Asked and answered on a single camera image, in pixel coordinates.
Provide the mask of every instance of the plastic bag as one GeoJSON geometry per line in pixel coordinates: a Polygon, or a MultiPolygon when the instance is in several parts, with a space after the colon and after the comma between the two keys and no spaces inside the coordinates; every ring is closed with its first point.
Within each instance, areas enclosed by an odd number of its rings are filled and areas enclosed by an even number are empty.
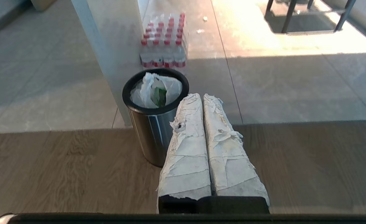
{"type": "Polygon", "coordinates": [[[182,83],[176,78],[147,72],[143,80],[130,93],[130,100],[144,108],[159,108],[176,100],[182,83]]]}

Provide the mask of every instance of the stainless steel trash can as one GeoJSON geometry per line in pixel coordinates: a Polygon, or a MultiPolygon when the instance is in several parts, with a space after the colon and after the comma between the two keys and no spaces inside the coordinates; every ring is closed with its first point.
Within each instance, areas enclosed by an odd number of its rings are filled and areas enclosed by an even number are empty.
{"type": "Polygon", "coordinates": [[[175,119],[177,106],[189,93],[189,82],[180,72],[167,69],[148,69],[134,75],[125,84],[122,90],[122,99],[129,109],[130,119],[136,131],[144,157],[153,165],[163,167],[166,152],[172,138],[172,127],[169,122],[175,119]],[[146,75],[146,72],[156,73],[162,76],[173,77],[182,83],[182,92],[172,103],[162,108],[143,108],[130,100],[130,92],[136,84],[146,75]]]}

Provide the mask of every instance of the white paper wrapping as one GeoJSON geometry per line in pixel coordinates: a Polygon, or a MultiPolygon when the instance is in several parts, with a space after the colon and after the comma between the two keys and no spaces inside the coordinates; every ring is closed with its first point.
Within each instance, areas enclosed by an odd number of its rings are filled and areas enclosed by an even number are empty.
{"type": "Polygon", "coordinates": [[[241,140],[233,130],[219,98],[204,95],[204,126],[207,135],[211,188],[219,196],[260,196],[270,201],[241,140]]]}
{"type": "Polygon", "coordinates": [[[210,177],[200,95],[189,94],[179,104],[171,122],[173,136],[161,170],[158,197],[210,196],[210,177]]]}

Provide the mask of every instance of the black rim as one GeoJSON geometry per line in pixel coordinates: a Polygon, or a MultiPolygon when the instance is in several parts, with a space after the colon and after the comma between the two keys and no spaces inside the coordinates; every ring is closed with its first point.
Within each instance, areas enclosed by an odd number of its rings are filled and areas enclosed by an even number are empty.
{"type": "Polygon", "coordinates": [[[156,115],[156,114],[163,114],[163,113],[166,113],[168,111],[171,111],[171,110],[177,108],[177,106],[179,106],[180,101],[183,98],[185,98],[188,95],[188,93],[189,93],[189,82],[187,81],[186,77],[184,77],[184,75],[182,73],[180,73],[176,70],[173,70],[173,69],[169,69],[169,68],[155,68],[155,69],[143,70],[143,71],[139,72],[138,74],[134,75],[132,78],[130,78],[122,90],[122,99],[123,99],[125,105],[132,111],[135,111],[140,114],[145,114],[145,115],[156,115]],[[162,108],[150,109],[150,108],[144,108],[144,107],[134,104],[130,100],[130,92],[135,87],[135,85],[140,80],[143,79],[143,77],[146,75],[146,72],[156,73],[156,74],[159,74],[162,76],[173,77],[173,78],[176,78],[177,80],[179,80],[182,83],[182,92],[180,93],[179,97],[172,103],[170,103],[162,108]]]}

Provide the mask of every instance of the wood grain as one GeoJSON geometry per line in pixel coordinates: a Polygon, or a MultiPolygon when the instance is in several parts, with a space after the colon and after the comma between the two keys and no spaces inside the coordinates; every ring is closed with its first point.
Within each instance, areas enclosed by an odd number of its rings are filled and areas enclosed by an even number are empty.
{"type": "MultiPolygon", "coordinates": [[[[236,126],[272,213],[366,214],[366,121],[236,126]]],[[[155,213],[132,129],[0,134],[0,215],[155,213]]]]}

